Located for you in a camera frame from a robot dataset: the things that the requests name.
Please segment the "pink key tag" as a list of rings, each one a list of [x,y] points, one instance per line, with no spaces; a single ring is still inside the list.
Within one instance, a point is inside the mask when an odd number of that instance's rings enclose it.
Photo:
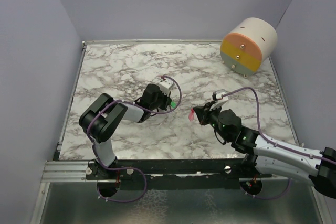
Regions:
[[[191,107],[190,113],[188,115],[188,119],[189,119],[190,122],[192,122],[194,120],[194,114],[195,114],[194,108]]]

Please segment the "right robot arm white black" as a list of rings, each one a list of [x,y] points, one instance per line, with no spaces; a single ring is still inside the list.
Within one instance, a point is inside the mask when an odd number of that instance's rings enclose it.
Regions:
[[[335,198],[335,149],[313,150],[276,140],[243,126],[231,109],[222,110],[215,102],[195,106],[192,112],[200,125],[210,125],[224,144],[245,155],[241,171],[246,177],[280,175],[306,182],[324,196]]]

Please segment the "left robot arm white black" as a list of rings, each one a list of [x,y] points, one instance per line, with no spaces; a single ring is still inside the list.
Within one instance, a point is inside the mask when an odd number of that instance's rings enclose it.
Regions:
[[[101,94],[81,115],[79,125],[85,133],[90,134],[94,142],[96,160],[100,160],[98,173],[104,179],[115,175],[113,164],[117,157],[113,151],[110,138],[122,120],[142,123],[150,118],[151,113],[166,111],[170,98],[172,81],[164,80],[158,84],[150,83],[143,91],[142,97],[135,105],[126,102],[115,102],[112,96]]]

